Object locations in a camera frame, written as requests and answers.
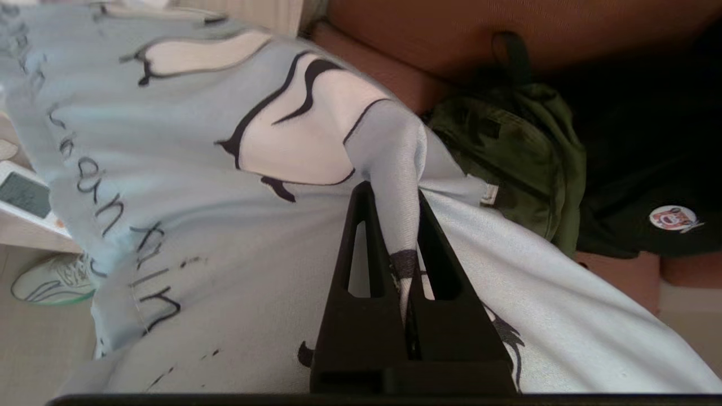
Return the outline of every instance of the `shoe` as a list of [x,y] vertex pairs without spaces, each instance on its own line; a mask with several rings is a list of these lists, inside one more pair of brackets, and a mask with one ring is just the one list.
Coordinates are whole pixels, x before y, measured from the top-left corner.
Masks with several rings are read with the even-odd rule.
[[95,292],[89,268],[86,254],[59,254],[20,275],[10,290],[17,300],[39,305],[78,303]]

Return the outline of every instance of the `floor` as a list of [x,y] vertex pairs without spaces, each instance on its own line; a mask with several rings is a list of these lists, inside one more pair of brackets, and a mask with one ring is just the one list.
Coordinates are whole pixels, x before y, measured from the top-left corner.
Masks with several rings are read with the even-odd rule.
[[0,405],[50,400],[68,372],[91,359],[95,345],[90,301],[44,307],[15,300],[15,277],[49,251],[0,245]]

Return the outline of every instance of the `white device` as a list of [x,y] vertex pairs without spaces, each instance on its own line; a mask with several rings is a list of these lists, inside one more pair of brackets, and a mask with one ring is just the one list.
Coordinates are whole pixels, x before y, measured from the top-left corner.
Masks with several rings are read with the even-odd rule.
[[0,162],[0,210],[70,237],[50,208],[50,189],[31,170],[8,160]]

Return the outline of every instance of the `clothing tag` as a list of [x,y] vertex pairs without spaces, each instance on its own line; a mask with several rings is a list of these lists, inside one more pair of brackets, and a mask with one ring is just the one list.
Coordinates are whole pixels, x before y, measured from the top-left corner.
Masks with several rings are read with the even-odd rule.
[[661,206],[652,210],[649,221],[662,230],[679,231],[682,234],[704,225],[699,222],[695,212],[684,206],[675,205]]
[[489,206],[494,205],[496,201],[496,195],[499,193],[499,186],[487,183],[487,195],[482,198],[482,204],[488,204]]

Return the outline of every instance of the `display screen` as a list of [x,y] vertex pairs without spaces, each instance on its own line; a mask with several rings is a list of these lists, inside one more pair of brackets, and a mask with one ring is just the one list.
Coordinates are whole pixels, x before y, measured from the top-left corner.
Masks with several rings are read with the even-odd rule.
[[0,200],[40,218],[50,212],[50,189],[17,172],[11,172],[0,186]]

